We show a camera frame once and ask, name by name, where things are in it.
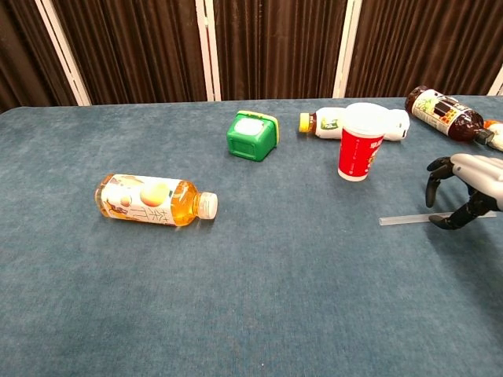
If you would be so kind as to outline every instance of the red paper cup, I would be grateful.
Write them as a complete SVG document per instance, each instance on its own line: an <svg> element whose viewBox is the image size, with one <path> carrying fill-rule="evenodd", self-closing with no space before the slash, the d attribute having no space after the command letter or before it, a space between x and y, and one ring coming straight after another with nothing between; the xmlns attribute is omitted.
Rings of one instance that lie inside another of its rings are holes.
<svg viewBox="0 0 503 377"><path fill-rule="evenodd" d="M339 152L339 175L348 181L363 181L369 174L383 142L388 110L378 104L347 106Z"/></svg>

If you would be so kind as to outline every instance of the green container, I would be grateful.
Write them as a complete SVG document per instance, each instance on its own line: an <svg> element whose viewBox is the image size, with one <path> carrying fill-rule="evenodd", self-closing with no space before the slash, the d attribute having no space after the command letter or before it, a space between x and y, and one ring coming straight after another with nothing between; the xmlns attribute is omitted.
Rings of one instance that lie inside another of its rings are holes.
<svg viewBox="0 0 503 377"><path fill-rule="evenodd" d="M277 119L258 112L239 111L227 131L229 151L253 161L265 159L279 141Z"/></svg>

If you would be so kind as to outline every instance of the blue felt surface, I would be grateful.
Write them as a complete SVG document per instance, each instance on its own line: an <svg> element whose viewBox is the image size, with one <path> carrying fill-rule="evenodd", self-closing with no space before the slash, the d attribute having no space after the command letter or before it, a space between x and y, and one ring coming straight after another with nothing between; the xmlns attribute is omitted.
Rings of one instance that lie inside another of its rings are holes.
<svg viewBox="0 0 503 377"><path fill-rule="evenodd" d="M503 119L503 98L458 99ZM0 375L502 376L503 215L456 232L378 218L456 209L455 178L426 208L425 167L503 154L412 120L367 180L344 181L339 142L296 129L300 112L355 101L0 115ZM241 109L280 122L261 163L227 151ZM104 218L93 193L109 173L191 180L218 194L218 216Z"/></svg>

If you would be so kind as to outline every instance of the silver robot hand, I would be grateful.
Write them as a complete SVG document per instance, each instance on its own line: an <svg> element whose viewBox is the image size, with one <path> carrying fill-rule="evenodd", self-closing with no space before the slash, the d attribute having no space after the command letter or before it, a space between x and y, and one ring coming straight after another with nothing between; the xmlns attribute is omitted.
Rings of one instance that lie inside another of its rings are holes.
<svg viewBox="0 0 503 377"><path fill-rule="evenodd" d="M457 153L441 157L427 167L430 177L426 187L426 206L435 203L437 188L443 179L454 175L468 186L469 200L448 218L430 216L442 229L459 229L490 210L503 209L503 160Z"/></svg>

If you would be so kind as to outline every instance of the brown curtain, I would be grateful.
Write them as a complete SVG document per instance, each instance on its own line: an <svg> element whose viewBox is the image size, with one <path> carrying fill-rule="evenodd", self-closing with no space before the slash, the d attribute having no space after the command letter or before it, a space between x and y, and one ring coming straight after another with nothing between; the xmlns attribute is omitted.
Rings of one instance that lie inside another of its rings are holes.
<svg viewBox="0 0 503 377"><path fill-rule="evenodd" d="M0 112L76 104L33 1L0 1Z"/></svg>
<svg viewBox="0 0 503 377"><path fill-rule="evenodd" d="M214 0L222 99L331 97L347 0Z"/></svg>
<svg viewBox="0 0 503 377"><path fill-rule="evenodd" d="M93 104L205 101L193 0L53 0Z"/></svg>
<svg viewBox="0 0 503 377"><path fill-rule="evenodd" d="M424 84L486 94L503 63L500 0L364 0L346 97L404 97Z"/></svg>

